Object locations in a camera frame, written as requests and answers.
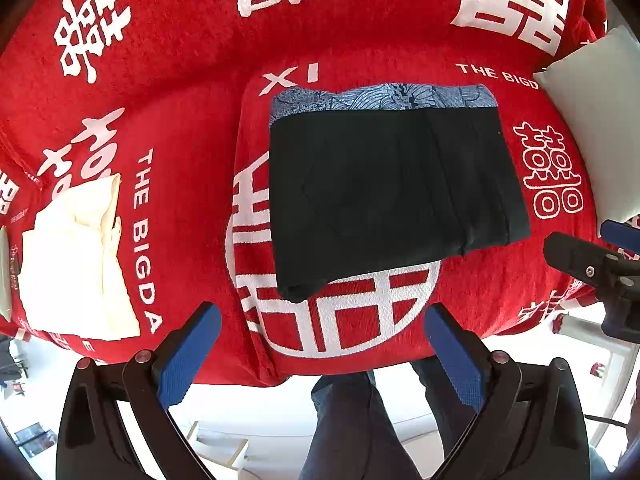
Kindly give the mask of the black pants with grey waistband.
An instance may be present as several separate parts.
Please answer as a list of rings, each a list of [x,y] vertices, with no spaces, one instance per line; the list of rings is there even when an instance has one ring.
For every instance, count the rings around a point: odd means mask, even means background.
[[[271,102],[269,141],[285,300],[529,237],[498,103],[482,84],[288,89]]]

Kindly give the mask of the cream folded cloth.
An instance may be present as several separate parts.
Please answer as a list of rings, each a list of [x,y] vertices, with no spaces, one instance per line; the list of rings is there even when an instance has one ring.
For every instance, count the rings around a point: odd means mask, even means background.
[[[117,251],[120,175],[68,188],[23,233],[20,298],[34,330],[85,339],[141,335]]]

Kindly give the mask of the person's legs in jeans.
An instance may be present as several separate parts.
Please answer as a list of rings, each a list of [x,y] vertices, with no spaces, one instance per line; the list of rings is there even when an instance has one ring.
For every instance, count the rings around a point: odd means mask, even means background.
[[[413,361],[449,453],[475,417],[463,404],[434,356]],[[323,376],[311,390],[317,427],[299,477],[319,480],[419,479],[418,468],[401,445],[374,373]]]

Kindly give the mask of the red blanket with white print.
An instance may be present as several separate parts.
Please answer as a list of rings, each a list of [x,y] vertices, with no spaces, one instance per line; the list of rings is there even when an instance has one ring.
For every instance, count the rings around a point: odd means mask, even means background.
[[[604,0],[37,0],[1,57],[12,298],[2,333],[117,363],[208,301],[221,332],[198,381],[271,387],[429,356],[431,304],[481,337],[529,330],[579,287],[544,261],[546,237],[597,237],[582,154],[534,75],[600,38],[604,22]],[[271,102],[297,87],[376,84],[487,87],[529,237],[285,300],[270,229]],[[141,335],[34,330],[18,282],[23,233],[58,194],[112,174],[117,258]]]

